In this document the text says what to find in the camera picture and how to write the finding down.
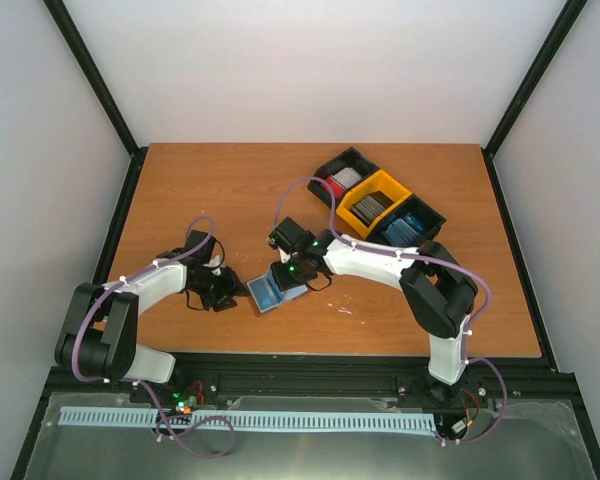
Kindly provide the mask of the blue credit card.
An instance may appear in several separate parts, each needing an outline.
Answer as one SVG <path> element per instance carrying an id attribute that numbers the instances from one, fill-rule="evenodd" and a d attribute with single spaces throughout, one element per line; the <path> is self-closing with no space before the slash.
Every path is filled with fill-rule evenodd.
<path id="1" fill-rule="evenodd" d="M 284 295 L 275 282 L 267 276 L 255 278 L 247 283 L 256 308 L 262 314 L 278 308 L 283 303 Z"/>

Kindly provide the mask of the yellow bin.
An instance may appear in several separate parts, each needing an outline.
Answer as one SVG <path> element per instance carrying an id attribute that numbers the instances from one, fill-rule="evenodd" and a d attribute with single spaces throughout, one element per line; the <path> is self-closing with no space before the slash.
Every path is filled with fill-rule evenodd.
<path id="1" fill-rule="evenodd" d="M 378 170 L 350 188 L 340 201 L 336 214 L 360 238 L 366 239 L 373 230 L 412 192 L 388 174 Z"/>

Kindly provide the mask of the brown leather card holder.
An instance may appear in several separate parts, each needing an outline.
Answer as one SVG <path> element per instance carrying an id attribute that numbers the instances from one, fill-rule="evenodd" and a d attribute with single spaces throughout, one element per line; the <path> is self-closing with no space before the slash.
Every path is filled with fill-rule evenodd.
<path id="1" fill-rule="evenodd" d="M 274 280 L 271 268 L 265 274 L 247 281 L 246 286 L 259 314 L 266 314 L 309 291 L 306 285 L 281 290 Z"/>

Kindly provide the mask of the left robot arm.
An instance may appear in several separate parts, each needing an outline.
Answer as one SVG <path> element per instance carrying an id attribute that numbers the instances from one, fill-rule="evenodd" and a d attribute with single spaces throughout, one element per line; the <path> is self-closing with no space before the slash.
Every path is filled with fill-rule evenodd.
<path id="1" fill-rule="evenodd" d="M 57 365 L 82 382 L 145 381 L 166 402 L 181 400 L 188 378 L 167 352 L 137 343 L 141 314 L 164 299 L 198 296 L 196 311 L 221 312 L 248 295 L 214 236 L 192 230 L 185 244 L 119 280 L 83 283 L 72 295 L 54 351 Z"/>

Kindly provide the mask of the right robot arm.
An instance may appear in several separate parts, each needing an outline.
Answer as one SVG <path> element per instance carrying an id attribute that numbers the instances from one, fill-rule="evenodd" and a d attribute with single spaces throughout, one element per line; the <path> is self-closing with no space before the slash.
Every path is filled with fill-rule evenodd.
<path id="1" fill-rule="evenodd" d="M 280 255 L 272 264 L 276 286 L 308 286 L 322 275 L 362 278 L 404 295 L 416 323 L 429 336 L 428 374 L 452 387 L 467 366 L 467 333 L 478 288 L 449 252 L 435 241 L 398 248 L 355 239 L 329 229 L 315 235 L 287 217 L 269 234 Z"/>

